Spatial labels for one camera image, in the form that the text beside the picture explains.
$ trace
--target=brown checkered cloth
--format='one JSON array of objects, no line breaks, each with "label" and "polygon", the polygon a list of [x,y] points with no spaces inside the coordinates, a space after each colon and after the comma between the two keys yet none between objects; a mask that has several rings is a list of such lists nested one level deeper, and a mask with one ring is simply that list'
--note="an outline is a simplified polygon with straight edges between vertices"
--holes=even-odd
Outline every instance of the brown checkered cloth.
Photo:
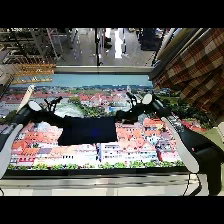
[{"label": "brown checkered cloth", "polygon": [[224,114],[224,28],[208,29],[170,62],[154,87],[181,90],[181,99],[214,118]]}]

